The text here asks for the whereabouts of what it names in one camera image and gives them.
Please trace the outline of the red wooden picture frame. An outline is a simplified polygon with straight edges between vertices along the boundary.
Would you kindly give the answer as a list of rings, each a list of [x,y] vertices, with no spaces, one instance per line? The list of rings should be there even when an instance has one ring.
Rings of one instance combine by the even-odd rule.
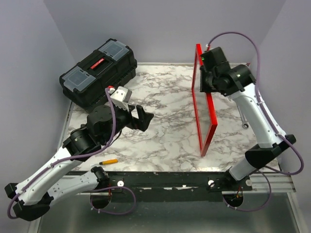
[[[212,95],[210,93],[200,91],[201,66],[203,65],[200,57],[201,54],[201,45],[196,44],[191,94],[193,99],[200,156],[204,157],[207,154],[208,148],[216,132],[218,121]]]

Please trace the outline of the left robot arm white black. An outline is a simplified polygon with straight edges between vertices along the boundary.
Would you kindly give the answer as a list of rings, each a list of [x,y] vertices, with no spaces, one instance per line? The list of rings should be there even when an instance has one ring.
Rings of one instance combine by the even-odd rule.
[[[11,199],[8,217],[33,221],[67,197],[85,191],[112,189],[109,175],[101,166],[93,167],[68,183],[61,179],[91,156],[106,150],[123,128],[144,132],[153,118],[154,114],[145,112],[140,105],[131,105],[128,110],[114,104],[96,107],[87,116],[86,124],[72,131],[62,147],[37,172],[20,183],[6,185],[5,193]]]

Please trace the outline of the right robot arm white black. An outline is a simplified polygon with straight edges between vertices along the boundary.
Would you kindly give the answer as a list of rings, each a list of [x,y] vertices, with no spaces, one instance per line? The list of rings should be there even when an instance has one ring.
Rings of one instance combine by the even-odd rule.
[[[296,137],[285,133],[277,126],[271,112],[262,109],[266,104],[259,100],[256,79],[248,66],[231,68],[220,47],[206,50],[200,57],[203,62],[200,67],[200,91],[218,92],[233,100],[257,139],[257,144],[245,152],[244,158],[225,172],[224,186],[235,190],[242,179],[266,166],[294,144]]]

